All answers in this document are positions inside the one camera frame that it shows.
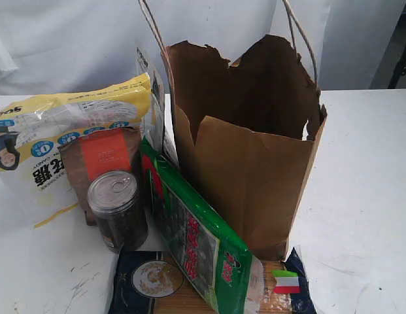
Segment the brown paper bag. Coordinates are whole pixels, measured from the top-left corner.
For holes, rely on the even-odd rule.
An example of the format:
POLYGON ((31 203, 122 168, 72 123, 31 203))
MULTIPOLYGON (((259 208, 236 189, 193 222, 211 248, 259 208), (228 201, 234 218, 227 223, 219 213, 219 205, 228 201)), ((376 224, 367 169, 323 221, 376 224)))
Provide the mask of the brown paper bag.
POLYGON ((161 45, 180 172, 263 260, 286 256, 327 112, 297 49, 266 35, 234 63, 211 46, 161 45))

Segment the green snack package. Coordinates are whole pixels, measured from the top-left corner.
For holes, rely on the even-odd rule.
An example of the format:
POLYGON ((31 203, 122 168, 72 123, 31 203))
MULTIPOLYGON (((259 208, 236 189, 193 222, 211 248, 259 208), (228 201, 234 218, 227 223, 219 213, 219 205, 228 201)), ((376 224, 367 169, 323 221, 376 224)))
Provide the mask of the green snack package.
POLYGON ((140 153, 154 224, 191 286, 217 313, 258 313, 261 261, 146 139, 140 153))

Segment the yellow white candy bag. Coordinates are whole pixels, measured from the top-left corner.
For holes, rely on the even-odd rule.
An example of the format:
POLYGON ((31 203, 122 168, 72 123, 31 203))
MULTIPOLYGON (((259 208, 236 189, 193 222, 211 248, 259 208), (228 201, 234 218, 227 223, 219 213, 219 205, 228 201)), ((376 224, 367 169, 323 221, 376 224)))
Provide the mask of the yellow white candy bag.
POLYGON ((38 95, 0 109, 0 178, 38 228, 76 207, 59 148, 95 133, 153 126, 147 73, 101 90, 38 95))

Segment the grey white standing pouch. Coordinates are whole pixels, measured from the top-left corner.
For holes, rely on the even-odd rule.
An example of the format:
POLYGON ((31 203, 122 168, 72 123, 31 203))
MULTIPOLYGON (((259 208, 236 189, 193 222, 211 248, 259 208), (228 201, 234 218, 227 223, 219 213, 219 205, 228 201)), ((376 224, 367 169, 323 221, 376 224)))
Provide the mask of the grey white standing pouch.
POLYGON ((150 78, 150 109, 143 118, 143 133, 151 146, 162 152, 175 166, 178 157, 173 136, 165 127, 165 87, 158 70, 146 50, 136 46, 135 61, 138 74, 146 73, 150 78))

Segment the brown pouch orange label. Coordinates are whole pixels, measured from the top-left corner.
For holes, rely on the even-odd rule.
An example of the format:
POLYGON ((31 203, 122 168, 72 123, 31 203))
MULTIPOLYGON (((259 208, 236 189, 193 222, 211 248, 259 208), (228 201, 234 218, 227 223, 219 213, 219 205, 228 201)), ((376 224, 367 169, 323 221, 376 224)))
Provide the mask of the brown pouch orange label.
POLYGON ((88 226, 96 225, 87 200, 90 184, 110 171, 138 173, 141 140, 141 132, 136 128, 116 128, 96 131, 59 148, 67 178, 88 226))

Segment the clear can with pull-tab lid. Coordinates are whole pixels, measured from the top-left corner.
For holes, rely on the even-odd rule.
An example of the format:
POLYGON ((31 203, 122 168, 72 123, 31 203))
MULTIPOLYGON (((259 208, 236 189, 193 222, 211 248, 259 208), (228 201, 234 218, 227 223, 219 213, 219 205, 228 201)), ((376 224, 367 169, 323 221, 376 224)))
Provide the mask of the clear can with pull-tab lid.
POLYGON ((126 171, 110 171, 88 188, 87 200, 107 247, 135 251, 147 239, 148 225, 140 186, 126 171))

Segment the blue spaghetti package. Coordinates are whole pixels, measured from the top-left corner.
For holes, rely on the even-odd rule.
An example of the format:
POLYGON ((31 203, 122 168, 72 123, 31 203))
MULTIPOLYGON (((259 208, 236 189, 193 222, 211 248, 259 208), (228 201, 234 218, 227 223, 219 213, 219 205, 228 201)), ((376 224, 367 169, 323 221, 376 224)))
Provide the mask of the blue spaghetti package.
MULTIPOLYGON (((265 261, 263 266, 260 313, 316 313, 296 251, 285 262, 265 261)), ((122 252, 113 287, 109 313, 213 313, 165 252, 122 252)))

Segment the black metal stand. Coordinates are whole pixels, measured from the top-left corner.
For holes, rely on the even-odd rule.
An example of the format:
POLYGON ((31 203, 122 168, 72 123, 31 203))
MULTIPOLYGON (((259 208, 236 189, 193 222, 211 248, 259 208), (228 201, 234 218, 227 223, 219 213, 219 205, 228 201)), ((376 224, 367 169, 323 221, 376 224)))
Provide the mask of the black metal stand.
POLYGON ((406 75, 406 3, 397 22, 394 31, 394 39, 397 39, 398 43, 402 40, 403 46, 400 57, 398 58, 392 72, 388 89, 396 89, 400 78, 406 75))

